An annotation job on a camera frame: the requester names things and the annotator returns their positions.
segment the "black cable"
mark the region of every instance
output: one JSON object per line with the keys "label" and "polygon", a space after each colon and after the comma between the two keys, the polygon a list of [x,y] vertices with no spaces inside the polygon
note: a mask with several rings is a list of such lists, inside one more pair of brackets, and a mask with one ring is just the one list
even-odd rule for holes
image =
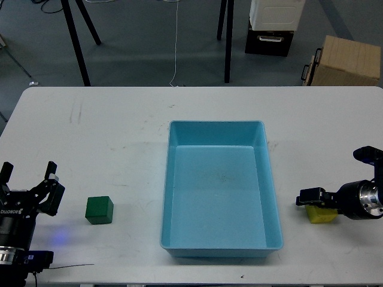
{"label": "black cable", "polygon": [[0,112],[0,117],[1,117],[6,123],[8,122],[7,118],[2,114],[2,112]]}
{"label": "black cable", "polygon": [[44,6],[45,6],[45,4],[46,3],[48,3],[49,2],[49,0],[46,0],[43,4],[42,4],[42,6],[40,7],[40,10],[42,11],[42,12],[44,12],[44,13],[46,13],[46,14],[55,14],[55,13],[58,13],[58,12],[61,12],[62,11],[62,9],[63,8],[61,8],[60,10],[57,10],[57,11],[53,11],[53,12],[46,12],[46,11],[44,11]]}
{"label": "black cable", "polygon": [[31,2],[33,4],[41,4],[42,3],[42,6],[40,7],[40,10],[46,14],[55,14],[55,13],[58,13],[58,12],[61,12],[62,11],[62,8],[57,10],[57,11],[52,11],[52,12],[48,12],[48,11],[45,11],[44,10],[44,6],[46,3],[48,3],[50,0],[31,0]]}
{"label": "black cable", "polygon": [[32,274],[35,276],[35,287],[37,287],[37,273],[33,272]]}
{"label": "black cable", "polygon": [[77,264],[77,265],[68,265],[68,266],[61,266],[61,267],[53,267],[53,268],[48,268],[48,269],[60,269],[60,268],[76,267],[76,266],[87,266],[87,265],[94,265],[94,264]]}

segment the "floor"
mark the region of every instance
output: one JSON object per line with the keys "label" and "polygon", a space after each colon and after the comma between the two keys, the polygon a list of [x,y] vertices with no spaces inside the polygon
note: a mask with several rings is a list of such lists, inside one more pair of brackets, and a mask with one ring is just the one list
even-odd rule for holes
{"label": "floor", "polygon": [[[235,1],[231,82],[225,84],[225,37],[215,38],[220,0],[180,0],[174,86],[300,86],[304,64],[326,35],[383,45],[383,1],[308,0],[288,57],[245,54],[250,4]],[[72,12],[93,86],[169,86],[175,72],[177,3],[85,5],[102,45],[95,45],[74,3]],[[44,14],[40,8],[28,0],[4,0],[0,34],[8,51],[41,86],[83,85],[63,12]],[[59,8],[59,0],[44,7]],[[0,50],[0,112],[6,119],[30,81]],[[0,132],[4,127],[0,118]]]}

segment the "metal stand leg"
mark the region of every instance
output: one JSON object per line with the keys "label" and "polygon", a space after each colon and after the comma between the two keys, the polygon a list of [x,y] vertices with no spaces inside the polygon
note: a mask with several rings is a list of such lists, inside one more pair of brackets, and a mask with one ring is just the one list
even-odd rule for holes
{"label": "metal stand leg", "polygon": [[101,44],[101,40],[98,37],[98,34],[96,32],[96,28],[94,27],[94,25],[92,23],[92,20],[89,17],[88,11],[86,11],[86,8],[85,8],[83,0],[76,0],[76,3],[77,3],[77,6],[78,6],[78,9],[80,10],[81,14],[84,17],[86,25],[88,25],[89,31],[92,34],[93,39],[95,40],[97,45],[100,45]]}
{"label": "metal stand leg", "polygon": [[225,53],[225,83],[230,82],[230,64],[232,60],[232,36],[233,36],[234,0],[227,2],[226,20],[226,53]]}
{"label": "metal stand leg", "polygon": [[218,29],[217,29],[218,41],[221,41],[222,39],[222,30],[223,30],[223,22],[225,19],[226,3],[227,3],[227,0],[221,0],[220,18],[218,20]]}
{"label": "metal stand leg", "polygon": [[10,56],[10,58],[23,70],[23,72],[29,78],[32,78],[32,76],[26,71],[26,69],[24,69],[24,67],[12,56],[12,54],[7,49],[5,49],[5,47],[1,43],[0,43],[0,47],[2,48],[3,51],[5,51],[8,54],[8,56]]}
{"label": "metal stand leg", "polygon": [[6,123],[8,122],[7,118],[2,114],[2,112],[0,112],[0,117],[1,117]]}
{"label": "metal stand leg", "polygon": [[[92,33],[93,39],[95,40],[96,44],[97,45],[101,44],[101,40],[97,35],[96,29],[88,15],[88,12],[86,11],[84,3],[82,2],[82,0],[76,0],[76,3],[84,17],[85,22],[88,25],[90,33]],[[89,87],[90,81],[89,81],[88,71],[86,69],[83,52],[81,51],[81,46],[78,40],[76,27],[74,25],[71,7],[69,6],[68,0],[61,0],[61,4],[64,11],[66,24],[68,25],[69,34],[71,35],[74,52],[76,54],[76,58],[78,62],[78,67],[80,68],[81,76],[83,77],[84,86]]]}

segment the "light blue plastic bin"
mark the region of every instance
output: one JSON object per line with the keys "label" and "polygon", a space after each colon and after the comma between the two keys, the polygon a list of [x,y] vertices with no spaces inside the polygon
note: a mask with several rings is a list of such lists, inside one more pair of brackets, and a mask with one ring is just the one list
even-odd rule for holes
{"label": "light blue plastic bin", "polygon": [[161,246],[176,257],[266,257],[283,246],[261,121],[173,121]]}

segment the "wooden box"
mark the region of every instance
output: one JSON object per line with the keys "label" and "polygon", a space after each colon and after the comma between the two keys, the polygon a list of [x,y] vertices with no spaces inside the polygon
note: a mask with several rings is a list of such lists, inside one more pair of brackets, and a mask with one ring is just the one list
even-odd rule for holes
{"label": "wooden box", "polygon": [[381,48],[326,36],[311,86],[377,86]]}

